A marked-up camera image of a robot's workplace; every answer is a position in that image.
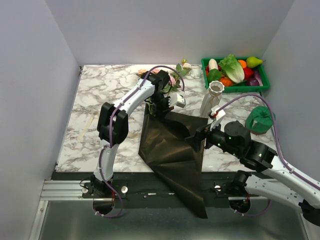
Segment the pink flower bouquet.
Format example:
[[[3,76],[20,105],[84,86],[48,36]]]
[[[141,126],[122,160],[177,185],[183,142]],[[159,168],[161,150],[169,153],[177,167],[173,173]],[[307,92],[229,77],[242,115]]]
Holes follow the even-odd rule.
[[[177,64],[175,68],[166,67],[166,66],[158,66],[153,67],[151,69],[151,73],[157,74],[160,70],[163,70],[165,72],[168,72],[169,74],[169,83],[165,86],[165,88],[162,90],[162,93],[165,97],[168,97],[171,93],[180,93],[184,96],[185,94],[185,82],[183,80],[183,77],[187,75],[191,71],[191,67],[185,67],[183,68],[181,64]],[[149,81],[149,74],[147,74],[146,69],[140,69],[137,73],[137,75],[144,79],[146,78],[147,81]],[[147,106],[147,112],[152,115],[152,103],[151,103],[151,96],[144,100],[146,102]]]

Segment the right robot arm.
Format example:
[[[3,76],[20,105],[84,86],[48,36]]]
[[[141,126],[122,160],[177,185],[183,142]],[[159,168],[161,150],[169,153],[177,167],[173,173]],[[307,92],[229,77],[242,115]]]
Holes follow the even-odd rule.
[[[320,224],[320,183],[299,170],[294,171],[272,148],[252,140],[250,131],[240,122],[229,122],[224,130],[219,125],[213,129],[208,125],[200,127],[185,140],[197,152],[205,141],[206,149],[216,146],[238,158],[246,168],[278,181],[275,184],[239,170],[232,182],[222,188],[226,194],[265,197],[292,207],[316,226]]]

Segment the black wrapping paper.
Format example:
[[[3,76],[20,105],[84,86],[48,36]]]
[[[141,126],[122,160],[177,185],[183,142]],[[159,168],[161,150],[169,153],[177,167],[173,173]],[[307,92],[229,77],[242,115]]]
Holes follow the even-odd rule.
[[[138,150],[155,175],[201,219],[208,217],[201,190],[204,142],[195,151],[185,139],[207,123],[207,118],[173,111],[158,118],[146,107]]]

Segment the cream ribbon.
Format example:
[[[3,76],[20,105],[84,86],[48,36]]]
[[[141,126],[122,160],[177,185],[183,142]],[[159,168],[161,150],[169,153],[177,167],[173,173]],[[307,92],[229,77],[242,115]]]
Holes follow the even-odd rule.
[[[82,142],[84,138],[88,137],[88,132],[93,133],[97,131],[97,124],[98,118],[100,114],[98,111],[95,111],[93,114],[90,115],[89,119],[87,120],[84,127],[80,129],[80,132],[77,136],[77,141]],[[142,114],[140,113],[133,113],[129,117],[129,132],[127,138],[129,139],[137,139],[140,136],[140,132],[142,129]]]

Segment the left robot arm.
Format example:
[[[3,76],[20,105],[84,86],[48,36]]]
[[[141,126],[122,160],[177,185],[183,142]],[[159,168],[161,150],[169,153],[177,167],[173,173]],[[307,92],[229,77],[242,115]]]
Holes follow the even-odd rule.
[[[152,113],[164,117],[173,109],[170,98],[162,90],[170,83],[170,75],[164,70],[157,74],[143,73],[137,84],[120,99],[113,103],[105,102],[100,110],[97,131],[102,147],[97,170],[94,176],[99,181],[94,184],[93,191],[101,198],[107,197],[111,185],[106,182],[113,176],[113,166],[120,144],[129,133],[129,116],[144,101],[151,102]]]

